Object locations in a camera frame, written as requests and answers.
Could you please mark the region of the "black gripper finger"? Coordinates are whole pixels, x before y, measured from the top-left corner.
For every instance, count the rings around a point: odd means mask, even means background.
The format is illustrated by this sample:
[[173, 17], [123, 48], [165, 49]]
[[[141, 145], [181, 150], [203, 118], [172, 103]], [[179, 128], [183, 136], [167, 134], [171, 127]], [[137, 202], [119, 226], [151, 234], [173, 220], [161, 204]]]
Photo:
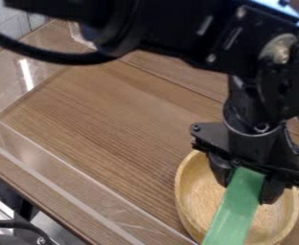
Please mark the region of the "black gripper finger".
[[226, 155], [220, 155], [214, 152], [210, 152], [207, 154], [207, 158], [208, 158], [208, 165], [214, 173], [215, 179], [219, 185], [226, 188], [230, 184], [232, 172], [234, 172], [231, 158]]
[[259, 193], [259, 204], [272, 205], [282, 197], [284, 190], [291, 189], [292, 184], [280, 178], [279, 175], [266, 175]]

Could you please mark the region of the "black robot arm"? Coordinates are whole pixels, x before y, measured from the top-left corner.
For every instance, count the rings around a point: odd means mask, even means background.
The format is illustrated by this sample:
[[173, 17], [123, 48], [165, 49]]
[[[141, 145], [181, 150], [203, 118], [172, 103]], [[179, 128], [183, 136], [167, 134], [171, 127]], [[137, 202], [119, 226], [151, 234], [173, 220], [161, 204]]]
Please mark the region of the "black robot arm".
[[4, 0], [8, 7], [70, 20], [97, 51], [82, 64], [136, 49], [175, 56], [227, 76], [220, 122], [191, 127], [222, 186], [244, 167], [264, 177], [271, 204], [299, 188], [299, 13], [287, 0]]

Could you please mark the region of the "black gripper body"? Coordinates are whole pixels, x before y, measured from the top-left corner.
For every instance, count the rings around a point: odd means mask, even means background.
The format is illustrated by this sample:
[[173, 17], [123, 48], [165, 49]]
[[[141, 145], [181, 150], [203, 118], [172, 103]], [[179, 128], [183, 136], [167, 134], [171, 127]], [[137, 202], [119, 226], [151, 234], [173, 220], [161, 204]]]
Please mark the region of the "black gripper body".
[[238, 160], [244, 167], [299, 188], [299, 146], [283, 125], [263, 134], [246, 134], [222, 122], [191, 125], [193, 149]]

